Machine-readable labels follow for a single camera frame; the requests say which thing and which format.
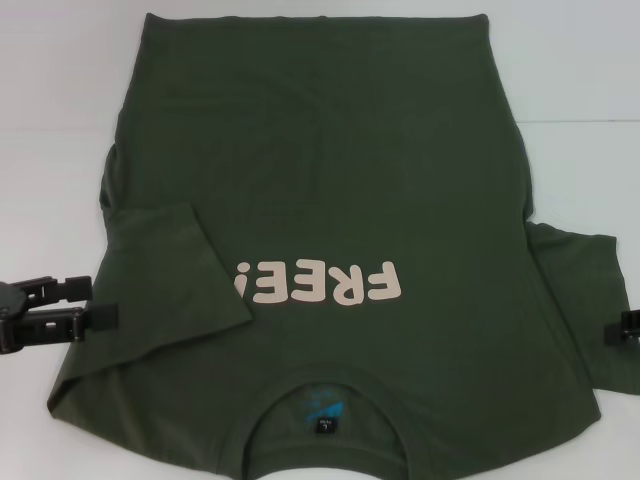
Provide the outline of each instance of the shirt sleeve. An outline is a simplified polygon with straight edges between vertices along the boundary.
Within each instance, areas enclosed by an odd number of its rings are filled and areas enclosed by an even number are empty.
[[[71,345],[51,410],[65,382],[252,320],[190,204],[109,211],[105,224],[93,302],[117,303],[119,327]]]
[[[593,387],[640,394],[640,344],[604,343],[604,327],[629,310],[616,239],[527,222],[529,249],[573,336]]]

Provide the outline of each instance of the t-shirt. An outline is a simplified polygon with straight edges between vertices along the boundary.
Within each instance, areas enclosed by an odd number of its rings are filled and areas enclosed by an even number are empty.
[[[453,479],[640,393],[615,239],[527,220],[485,15],[148,15],[100,204],[120,328],[49,408],[143,455]]]

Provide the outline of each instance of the white backdrop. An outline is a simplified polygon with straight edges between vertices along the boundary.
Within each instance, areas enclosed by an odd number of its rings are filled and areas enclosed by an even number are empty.
[[[532,164],[536,220],[616,235],[631,306],[640,308],[640,4],[632,0],[0,0],[0,280],[95,275],[106,245],[99,181],[147,12],[488,14]],[[45,401],[65,350],[0,357],[2,480],[219,478],[52,420]],[[583,435],[474,478],[640,478],[640,398],[597,395],[603,419]],[[268,478],[370,477],[309,469]]]

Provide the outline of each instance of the black clamp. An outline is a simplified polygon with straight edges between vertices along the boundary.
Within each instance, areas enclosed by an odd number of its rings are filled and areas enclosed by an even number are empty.
[[[640,310],[622,312],[620,323],[613,323],[604,327],[604,343],[607,345],[622,345],[630,339],[640,337]]]
[[[0,282],[0,355],[31,345],[81,342],[87,328],[117,328],[115,304],[28,312],[60,300],[79,302],[92,297],[90,277],[67,278],[64,283],[51,277],[13,284]]]

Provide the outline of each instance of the size tag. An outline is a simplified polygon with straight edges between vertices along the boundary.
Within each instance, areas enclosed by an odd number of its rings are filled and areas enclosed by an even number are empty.
[[[316,433],[336,433],[338,419],[334,417],[322,417],[318,419]]]

